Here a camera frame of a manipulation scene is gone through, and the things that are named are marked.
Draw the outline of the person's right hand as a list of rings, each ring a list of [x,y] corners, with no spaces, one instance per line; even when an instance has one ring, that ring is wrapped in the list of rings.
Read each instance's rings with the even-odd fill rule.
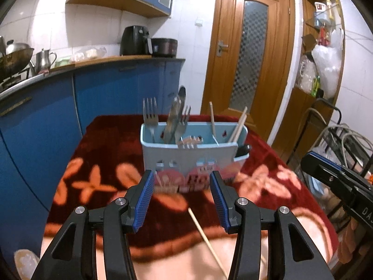
[[[347,264],[352,259],[353,252],[357,248],[355,231],[358,225],[359,223],[354,218],[351,218],[343,234],[343,238],[338,245],[338,260],[342,264]]]

